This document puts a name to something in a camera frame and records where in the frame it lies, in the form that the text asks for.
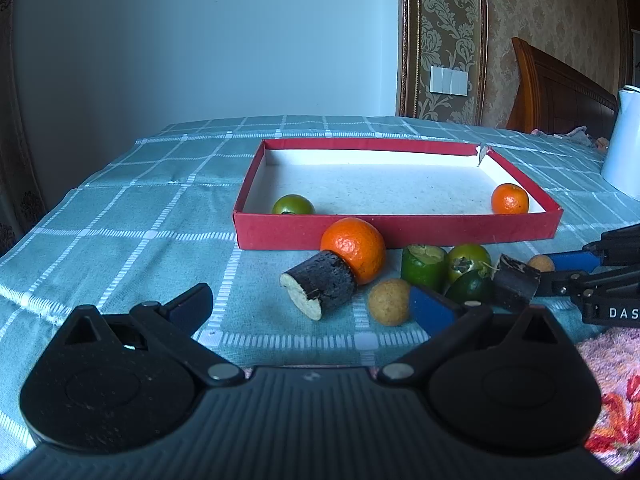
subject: dark patterned curtain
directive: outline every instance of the dark patterned curtain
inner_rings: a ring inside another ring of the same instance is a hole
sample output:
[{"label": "dark patterned curtain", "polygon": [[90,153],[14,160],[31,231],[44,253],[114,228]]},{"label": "dark patterned curtain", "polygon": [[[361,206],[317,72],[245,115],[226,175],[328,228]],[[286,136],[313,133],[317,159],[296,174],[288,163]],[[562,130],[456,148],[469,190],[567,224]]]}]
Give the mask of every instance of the dark patterned curtain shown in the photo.
[{"label": "dark patterned curtain", "polygon": [[44,215],[15,91],[13,0],[0,0],[0,256]]}]

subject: white wall switch panel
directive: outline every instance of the white wall switch panel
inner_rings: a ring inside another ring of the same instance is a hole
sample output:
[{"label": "white wall switch panel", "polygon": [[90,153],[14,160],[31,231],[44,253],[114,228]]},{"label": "white wall switch panel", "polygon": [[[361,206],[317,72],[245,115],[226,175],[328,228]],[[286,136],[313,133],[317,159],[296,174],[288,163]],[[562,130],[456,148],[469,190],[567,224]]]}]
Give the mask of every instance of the white wall switch panel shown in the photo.
[{"label": "white wall switch panel", "polygon": [[430,92],[434,94],[467,95],[468,73],[442,66],[431,67]]}]

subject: orange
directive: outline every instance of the orange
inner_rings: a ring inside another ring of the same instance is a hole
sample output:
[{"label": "orange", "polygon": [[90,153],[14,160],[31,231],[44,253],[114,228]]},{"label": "orange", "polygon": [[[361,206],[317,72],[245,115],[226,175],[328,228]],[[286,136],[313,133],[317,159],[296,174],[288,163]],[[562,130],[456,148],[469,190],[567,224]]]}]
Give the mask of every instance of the orange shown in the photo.
[{"label": "orange", "polygon": [[491,209],[496,214],[529,212],[529,195],[515,184],[500,184],[491,195]]},{"label": "orange", "polygon": [[322,235],[320,250],[332,251],[347,262],[359,285],[372,282],[385,265],[382,235],[359,218],[343,218],[330,225]]}]

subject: crumpled cloth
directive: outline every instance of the crumpled cloth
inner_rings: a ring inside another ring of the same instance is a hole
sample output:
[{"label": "crumpled cloth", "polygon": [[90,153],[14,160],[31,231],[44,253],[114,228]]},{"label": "crumpled cloth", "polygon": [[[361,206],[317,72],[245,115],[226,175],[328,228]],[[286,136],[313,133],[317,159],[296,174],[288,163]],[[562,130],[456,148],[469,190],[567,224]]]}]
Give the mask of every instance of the crumpled cloth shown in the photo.
[{"label": "crumpled cloth", "polygon": [[604,137],[593,139],[593,137],[587,134],[586,126],[578,126],[577,128],[574,128],[567,134],[546,134],[542,130],[539,130],[536,128],[531,132],[531,135],[534,135],[534,136],[553,135],[558,139],[564,139],[564,140],[568,140],[569,142],[574,142],[575,144],[580,144],[581,146],[594,148],[601,153],[606,153],[607,148],[609,147],[609,141]]}]

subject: teal checkered cloth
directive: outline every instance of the teal checkered cloth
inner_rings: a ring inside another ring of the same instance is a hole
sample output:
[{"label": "teal checkered cloth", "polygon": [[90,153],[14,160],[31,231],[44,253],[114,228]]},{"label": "teal checkered cloth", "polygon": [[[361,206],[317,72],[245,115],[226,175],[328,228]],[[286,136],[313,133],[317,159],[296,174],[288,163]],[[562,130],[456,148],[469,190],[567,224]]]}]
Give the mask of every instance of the teal checkered cloth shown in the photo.
[{"label": "teal checkered cloth", "polygon": [[[415,323],[387,328],[366,308],[369,287],[321,322],[302,315],[278,276],[311,251],[241,251],[231,210],[261,139],[377,137],[487,142],[564,208],[553,240],[487,246],[528,260],[578,250],[605,230],[638,222],[640,202],[600,177],[602,156],[553,137],[398,117],[249,117],[173,124],[138,140],[95,173],[0,259],[0,470],[33,442],[18,393],[56,328],[78,304],[104,314],[166,302],[206,282],[214,311],[194,338],[242,367],[379,366],[428,337]],[[398,276],[389,251],[380,279]],[[568,300],[540,300],[577,342],[583,325]]]}]

